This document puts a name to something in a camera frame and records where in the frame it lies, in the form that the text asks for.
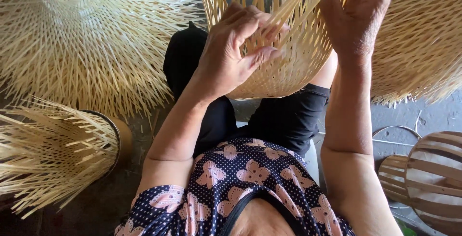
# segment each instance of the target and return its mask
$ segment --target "polka dot pattern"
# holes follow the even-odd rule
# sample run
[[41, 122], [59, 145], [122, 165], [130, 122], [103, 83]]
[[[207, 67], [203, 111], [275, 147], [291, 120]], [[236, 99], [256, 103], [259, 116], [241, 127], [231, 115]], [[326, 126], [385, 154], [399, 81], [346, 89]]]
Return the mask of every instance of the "polka dot pattern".
[[[207, 175], [212, 182], [203, 182], [205, 181], [204, 167], [211, 162], [214, 166]], [[289, 211], [300, 222], [306, 235], [354, 236], [348, 222], [335, 216], [333, 212], [335, 221], [332, 223], [320, 219], [318, 212], [315, 213], [316, 216], [313, 215], [312, 209], [321, 210], [323, 208], [328, 212], [331, 209], [329, 210], [330, 205], [326, 202], [327, 199], [324, 200], [325, 196], [320, 188], [304, 168], [305, 165], [306, 163], [298, 154], [269, 142], [238, 138], [220, 143], [216, 148], [196, 158], [188, 188], [183, 190], [174, 185], [156, 186], [137, 195], [128, 216], [122, 220], [122, 224], [117, 227], [115, 233], [156, 236], [218, 235], [228, 214], [243, 196], [249, 192], [259, 191], [272, 195], [287, 208], [296, 206], [296, 209], [289, 209]], [[214, 170], [222, 170], [226, 176], [213, 172]], [[253, 177], [255, 181], [242, 179], [242, 174], [244, 174], [242, 170], [246, 171], [247, 177], [252, 177], [250, 172], [255, 171], [255, 177], [259, 179], [253, 179]], [[262, 172], [264, 179], [260, 178], [257, 172]], [[307, 182], [312, 185], [306, 187], [301, 184], [302, 182], [303, 185]], [[159, 195], [168, 195], [166, 192], [174, 192], [176, 198], [178, 198], [176, 194], [181, 192], [181, 202], [178, 204], [177, 201], [172, 201], [174, 204], [170, 204], [169, 199], [165, 198], [165, 203], [152, 204], [153, 199], [158, 199]], [[275, 192], [285, 192], [285, 194], [283, 197], [278, 197]], [[335, 227], [338, 225], [339, 230], [329, 227], [332, 224]]]

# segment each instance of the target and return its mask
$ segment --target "woman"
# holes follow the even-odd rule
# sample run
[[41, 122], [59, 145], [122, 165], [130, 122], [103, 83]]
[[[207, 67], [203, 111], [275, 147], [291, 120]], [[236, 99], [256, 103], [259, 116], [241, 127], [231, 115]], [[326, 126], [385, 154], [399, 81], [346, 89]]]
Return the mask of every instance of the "woman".
[[[371, 57], [389, 3], [348, 0], [342, 8], [339, 0], [323, 0], [338, 56], [333, 53], [302, 91], [263, 99], [249, 125], [239, 129], [224, 95], [281, 55], [272, 47], [240, 55], [240, 45], [268, 15], [234, 3], [208, 37], [194, 26], [176, 33], [164, 70], [177, 102], [148, 152], [132, 209], [115, 233], [402, 235], [372, 155]], [[301, 156], [318, 131], [331, 85], [321, 149], [325, 196]]]

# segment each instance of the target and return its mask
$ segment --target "woman's left hand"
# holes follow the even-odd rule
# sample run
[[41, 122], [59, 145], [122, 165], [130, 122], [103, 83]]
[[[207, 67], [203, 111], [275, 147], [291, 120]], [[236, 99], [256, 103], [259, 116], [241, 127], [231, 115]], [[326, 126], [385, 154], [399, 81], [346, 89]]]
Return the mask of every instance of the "woman's left hand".
[[[233, 91], [250, 77], [262, 63], [275, 59], [281, 52], [272, 46], [264, 46], [256, 51], [241, 56], [240, 46], [270, 15], [255, 6], [243, 8], [232, 3], [224, 12], [221, 21], [213, 26], [208, 34], [199, 65], [187, 88], [192, 89], [196, 99], [212, 102], [218, 97]], [[284, 24], [281, 31], [289, 26]], [[277, 33], [266, 35], [271, 39]]]

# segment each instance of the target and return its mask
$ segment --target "hand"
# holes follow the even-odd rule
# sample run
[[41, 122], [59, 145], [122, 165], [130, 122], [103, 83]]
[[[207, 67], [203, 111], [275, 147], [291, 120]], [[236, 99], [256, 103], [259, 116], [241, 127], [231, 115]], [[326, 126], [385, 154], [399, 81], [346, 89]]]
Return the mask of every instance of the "hand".
[[378, 30], [391, 0], [322, 0], [321, 14], [327, 35], [339, 59], [370, 64]]
[[[187, 88], [200, 100], [212, 102], [233, 91], [250, 77], [262, 63], [275, 59], [281, 52], [272, 46], [263, 46], [252, 53], [241, 56], [240, 46], [270, 15], [255, 6], [243, 8], [232, 3], [222, 19], [208, 34], [199, 65]], [[284, 25], [282, 31], [288, 31]], [[271, 40], [277, 33], [269, 31], [266, 39]]]

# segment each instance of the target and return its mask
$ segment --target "forearm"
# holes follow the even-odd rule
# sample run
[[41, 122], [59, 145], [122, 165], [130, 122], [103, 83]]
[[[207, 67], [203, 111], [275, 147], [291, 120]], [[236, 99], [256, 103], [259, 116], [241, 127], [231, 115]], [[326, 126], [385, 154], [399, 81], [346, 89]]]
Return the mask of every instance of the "forearm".
[[370, 59], [346, 60], [349, 59], [339, 57], [326, 113], [323, 146], [333, 151], [372, 155], [371, 62]]
[[167, 161], [191, 158], [208, 105], [187, 86], [154, 138], [147, 157]]

